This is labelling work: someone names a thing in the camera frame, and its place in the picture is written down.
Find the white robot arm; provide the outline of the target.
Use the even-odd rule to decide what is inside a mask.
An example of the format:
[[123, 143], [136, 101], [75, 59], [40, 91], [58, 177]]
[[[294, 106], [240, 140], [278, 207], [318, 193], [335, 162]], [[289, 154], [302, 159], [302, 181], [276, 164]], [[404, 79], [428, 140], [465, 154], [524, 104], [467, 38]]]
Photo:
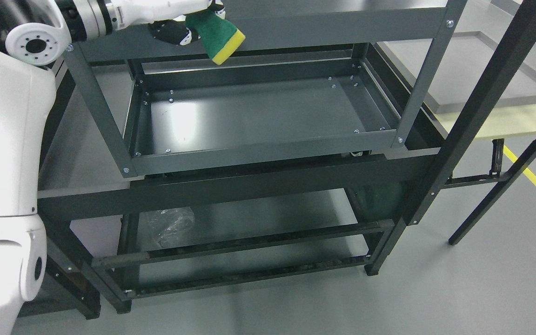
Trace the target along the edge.
[[57, 95], [47, 65], [71, 42], [56, 1], [0, 0], [0, 335], [37, 297], [47, 261], [68, 261], [38, 214], [38, 174]]

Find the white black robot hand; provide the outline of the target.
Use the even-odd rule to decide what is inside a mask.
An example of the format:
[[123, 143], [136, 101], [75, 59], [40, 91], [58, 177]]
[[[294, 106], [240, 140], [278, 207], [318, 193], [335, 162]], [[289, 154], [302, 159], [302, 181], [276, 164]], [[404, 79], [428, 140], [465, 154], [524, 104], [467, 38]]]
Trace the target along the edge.
[[113, 31], [147, 25], [153, 38], [173, 45], [188, 45], [200, 40], [195, 28], [188, 28], [187, 15], [208, 10], [222, 19], [221, 0], [107, 0], [106, 9]]

